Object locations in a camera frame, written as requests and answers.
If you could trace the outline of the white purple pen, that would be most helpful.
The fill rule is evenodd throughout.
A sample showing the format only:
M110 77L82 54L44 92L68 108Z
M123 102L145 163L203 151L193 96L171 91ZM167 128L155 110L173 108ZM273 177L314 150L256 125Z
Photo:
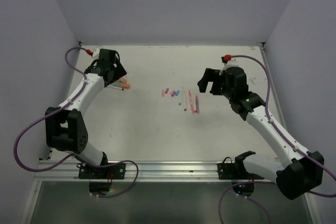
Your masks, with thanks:
M183 108L184 111L187 111L187 97L185 91L183 92Z

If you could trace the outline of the pink capped pen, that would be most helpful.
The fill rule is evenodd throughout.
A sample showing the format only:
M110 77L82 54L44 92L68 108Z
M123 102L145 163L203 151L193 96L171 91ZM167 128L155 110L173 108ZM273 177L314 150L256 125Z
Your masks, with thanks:
M192 94L192 103L193 103L193 113L197 113L197 108L196 108L196 94Z

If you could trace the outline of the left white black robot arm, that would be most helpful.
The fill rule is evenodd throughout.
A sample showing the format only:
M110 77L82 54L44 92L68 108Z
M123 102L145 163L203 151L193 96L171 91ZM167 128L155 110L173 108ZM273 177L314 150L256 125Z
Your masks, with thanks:
M100 49L98 57L84 71L80 84L58 107L45 112L46 143L58 151L73 154L83 163L91 164L97 178L109 172L107 156L89 142L83 119L95 97L106 87L123 78L127 72L115 50Z

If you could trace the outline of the white blue pen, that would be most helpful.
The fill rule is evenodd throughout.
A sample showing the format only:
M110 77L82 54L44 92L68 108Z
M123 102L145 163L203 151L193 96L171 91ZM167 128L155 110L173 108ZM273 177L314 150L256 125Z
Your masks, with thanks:
M183 102L183 86L180 88L178 105L182 105Z

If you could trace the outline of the mauve barrel red pen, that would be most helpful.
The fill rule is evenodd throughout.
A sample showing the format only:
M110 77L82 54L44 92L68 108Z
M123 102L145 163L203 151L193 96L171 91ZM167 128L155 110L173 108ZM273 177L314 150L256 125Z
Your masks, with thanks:
M199 114L199 99L197 94L195 95L195 112Z

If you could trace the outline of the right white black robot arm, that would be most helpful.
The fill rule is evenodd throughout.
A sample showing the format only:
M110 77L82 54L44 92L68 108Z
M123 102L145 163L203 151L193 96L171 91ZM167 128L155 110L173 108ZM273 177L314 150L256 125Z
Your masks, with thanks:
M212 83L210 93L227 98L231 109L261 135L279 158L278 161L272 161L255 151L246 151L236 156L231 164L219 164L219 169L232 174L234 179L264 178L274 182L290 200L322 183L323 156L299 144L270 115L265 101L249 90L242 68L207 68L197 83L201 93L206 91L208 83Z

